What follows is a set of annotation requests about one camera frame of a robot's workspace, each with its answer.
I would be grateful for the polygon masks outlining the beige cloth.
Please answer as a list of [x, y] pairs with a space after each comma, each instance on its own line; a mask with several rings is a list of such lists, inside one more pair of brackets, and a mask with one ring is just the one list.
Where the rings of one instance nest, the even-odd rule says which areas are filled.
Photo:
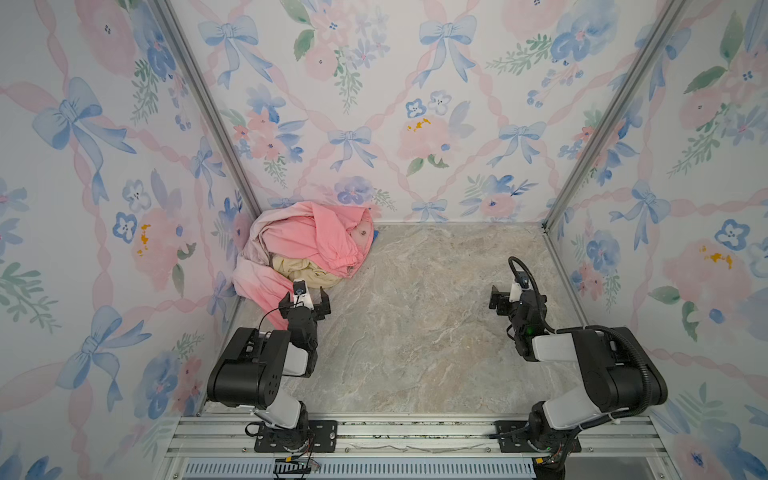
[[326, 272], [307, 259], [291, 259], [274, 255], [272, 268], [291, 281], [304, 280], [309, 288], [332, 288], [341, 282], [341, 278]]

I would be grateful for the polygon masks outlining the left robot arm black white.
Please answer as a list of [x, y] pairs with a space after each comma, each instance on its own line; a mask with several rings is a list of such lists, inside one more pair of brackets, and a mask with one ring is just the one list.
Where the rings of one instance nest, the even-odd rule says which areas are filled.
[[249, 408], [257, 418], [245, 434], [258, 453], [301, 455], [322, 449], [327, 429], [312, 422], [306, 405], [281, 390], [282, 379], [309, 378], [318, 360], [318, 323], [331, 314], [323, 288], [314, 302], [303, 281], [293, 283], [275, 309], [285, 330], [263, 332], [240, 327], [215, 364], [206, 387], [209, 400], [229, 408]]

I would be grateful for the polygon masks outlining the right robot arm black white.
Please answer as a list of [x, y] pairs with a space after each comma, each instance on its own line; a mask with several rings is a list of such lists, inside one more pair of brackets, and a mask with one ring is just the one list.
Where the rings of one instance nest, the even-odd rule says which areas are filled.
[[507, 336], [523, 360], [572, 363], [580, 383], [535, 403], [524, 422], [495, 422], [490, 437], [503, 453], [536, 453], [536, 465], [560, 470], [580, 449], [580, 433], [665, 403], [668, 388], [628, 328], [592, 325], [550, 332], [545, 301], [534, 289], [510, 293], [492, 288], [489, 308], [508, 318]]

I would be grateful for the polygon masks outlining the pink cloth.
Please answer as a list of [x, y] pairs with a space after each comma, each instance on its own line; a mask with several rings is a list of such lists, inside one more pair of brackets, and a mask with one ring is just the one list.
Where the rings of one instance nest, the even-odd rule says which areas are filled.
[[238, 295], [255, 302], [276, 330], [287, 321], [274, 311], [292, 281], [273, 268], [273, 258], [307, 260], [336, 278], [353, 277], [373, 243], [374, 223], [362, 206], [311, 201], [269, 210], [252, 224], [233, 273]]

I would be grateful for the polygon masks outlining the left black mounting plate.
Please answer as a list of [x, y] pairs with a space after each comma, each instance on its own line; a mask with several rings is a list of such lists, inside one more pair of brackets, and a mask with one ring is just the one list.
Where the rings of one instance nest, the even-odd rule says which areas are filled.
[[256, 453], [305, 454], [333, 453], [337, 444], [338, 423], [333, 420], [301, 420], [294, 429], [268, 427], [263, 423], [258, 429], [246, 428], [254, 439]]

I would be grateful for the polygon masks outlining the black mounting plate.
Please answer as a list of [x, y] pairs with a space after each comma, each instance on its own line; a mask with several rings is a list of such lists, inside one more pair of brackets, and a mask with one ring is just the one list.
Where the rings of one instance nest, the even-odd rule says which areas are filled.
[[254, 439], [256, 453], [305, 454], [333, 453], [337, 444], [338, 423], [333, 420], [301, 420], [294, 429], [268, 427], [263, 423], [258, 429], [246, 428]]
[[494, 428], [489, 438], [498, 441], [502, 453], [553, 455], [562, 452], [568, 438], [568, 431], [531, 426], [522, 420], [497, 420]]

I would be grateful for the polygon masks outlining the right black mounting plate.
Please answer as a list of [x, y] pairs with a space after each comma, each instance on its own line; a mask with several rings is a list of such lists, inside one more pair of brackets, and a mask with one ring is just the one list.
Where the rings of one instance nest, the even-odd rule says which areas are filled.
[[568, 438], [568, 431], [531, 426], [522, 420], [497, 420], [494, 428], [489, 438], [498, 441], [502, 453], [553, 455], [562, 452]]

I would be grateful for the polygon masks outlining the left aluminium corner post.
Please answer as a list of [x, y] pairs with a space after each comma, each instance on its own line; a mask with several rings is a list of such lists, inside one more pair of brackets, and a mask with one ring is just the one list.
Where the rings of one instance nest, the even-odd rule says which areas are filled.
[[216, 108], [211, 91], [206, 84], [200, 65], [190, 48], [189, 41], [179, 24], [173, 5], [166, 0], [149, 0], [149, 7], [155, 15], [160, 29], [166, 36], [172, 53], [176, 56], [179, 68], [189, 82], [191, 93], [202, 112], [205, 124], [220, 149], [224, 163], [233, 175], [233, 182], [243, 195], [248, 210], [258, 217], [261, 214], [254, 191], [249, 183], [246, 170], [240, 162], [232, 140], [225, 131], [223, 120]]

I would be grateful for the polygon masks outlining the aluminium corner post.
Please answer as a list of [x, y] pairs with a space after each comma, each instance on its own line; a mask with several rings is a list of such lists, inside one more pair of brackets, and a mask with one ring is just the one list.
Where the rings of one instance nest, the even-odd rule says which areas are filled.
[[232, 140], [225, 131], [223, 120], [216, 108], [211, 91], [206, 84], [200, 65], [190, 48], [189, 41], [179, 24], [173, 5], [166, 0], [149, 0], [149, 7], [155, 15], [160, 29], [166, 36], [172, 53], [176, 56], [179, 68], [189, 82], [191, 93], [202, 112], [205, 124], [220, 149], [224, 163], [233, 175], [233, 182], [243, 195], [248, 210], [258, 217], [261, 214], [254, 191], [249, 183], [246, 170], [240, 162]]
[[680, 15], [688, 6], [688, 1], [666, 1], [652, 24], [652, 28], [646, 37], [645, 45], [639, 49], [630, 68], [627, 71], [625, 81], [617, 88], [611, 102], [608, 104], [601, 122], [598, 124], [594, 137], [587, 142], [583, 154], [576, 161], [574, 169], [564, 183], [563, 189], [556, 197], [553, 207], [542, 221], [542, 229], [549, 234], [557, 228], [559, 221], [565, 216], [568, 203], [576, 193], [583, 178], [588, 173], [591, 165], [596, 160], [615, 126], [622, 118], [625, 110], [634, 99], [634, 96], [642, 83], [645, 75], [652, 69], [654, 62], [660, 55], [663, 45], [674, 33], [680, 22]]

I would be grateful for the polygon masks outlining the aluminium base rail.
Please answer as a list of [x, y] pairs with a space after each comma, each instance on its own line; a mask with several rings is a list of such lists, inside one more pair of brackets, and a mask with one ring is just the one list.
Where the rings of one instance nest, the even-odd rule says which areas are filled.
[[[334, 422], [304, 454], [259, 453], [251, 417], [206, 413], [183, 420], [158, 479], [542, 479], [548, 452], [497, 439], [498, 424], [521, 417], [490, 414], [317, 414]], [[677, 479], [671, 457], [647, 417], [579, 434], [568, 479]]]

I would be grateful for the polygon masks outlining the right aluminium corner post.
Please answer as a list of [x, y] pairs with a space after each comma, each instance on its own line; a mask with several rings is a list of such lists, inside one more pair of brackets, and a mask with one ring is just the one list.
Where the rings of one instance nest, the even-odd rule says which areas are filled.
[[666, 1], [652, 24], [652, 28], [646, 37], [645, 45], [639, 49], [630, 68], [627, 71], [625, 81], [617, 88], [611, 102], [608, 104], [601, 122], [598, 124], [594, 137], [587, 142], [583, 154], [576, 161], [574, 169], [564, 183], [563, 189], [556, 197], [553, 207], [542, 221], [542, 229], [549, 234], [557, 228], [559, 221], [565, 216], [568, 203], [576, 193], [583, 178], [588, 173], [591, 165], [596, 160], [615, 126], [622, 118], [625, 110], [634, 99], [634, 96], [642, 83], [645, 75], [652, 69], [654, 62], [660, 55], [663, 45], [674, 33], [680, 22], [680, 15], [688, 6], [688, 1]]

